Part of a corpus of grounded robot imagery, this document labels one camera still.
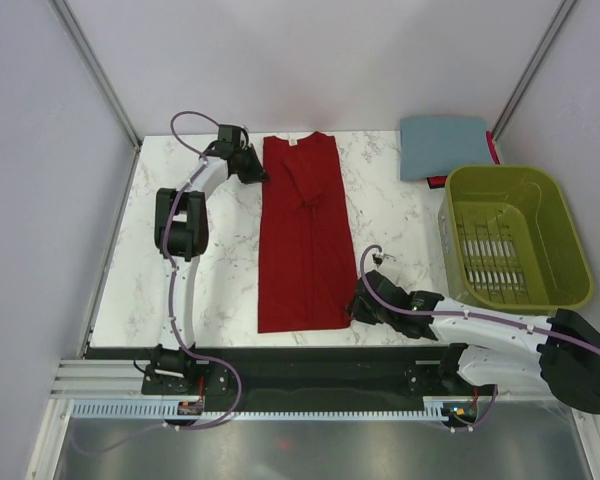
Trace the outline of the red t-shirt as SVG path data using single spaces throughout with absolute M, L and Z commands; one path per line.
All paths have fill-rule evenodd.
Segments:
M 269 136 L 263 162 L 258 330 L 344 329 L 357 269 L 336 140 Z

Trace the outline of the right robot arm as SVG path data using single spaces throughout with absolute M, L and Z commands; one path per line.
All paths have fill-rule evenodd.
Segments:
M 439 293 L 406 292 L 374 270 L 358 280 L 347 312 L 356 321 L 447 347 L 437 377 L 449 393 L 496 385 L 600 415 L 600 333 L 575 311 L 495 312 Z

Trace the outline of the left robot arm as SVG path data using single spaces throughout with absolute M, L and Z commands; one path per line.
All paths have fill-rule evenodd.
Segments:
M 231 176 L 249 185 L 269 180 L 247 131 L 222 124 L 217 138 L 199 153 L 182 187 L 156 193 L 154 243 L 169 267 L 167 320 L 161 342 L 172 337 L 175 348 L 158 344 L 151 354 L 143 392 L 187 395 L 203 391 L 196 361 L 186 351 L 195 345 L 192 299 L 195 277 L 209 243 L 207 200 Z

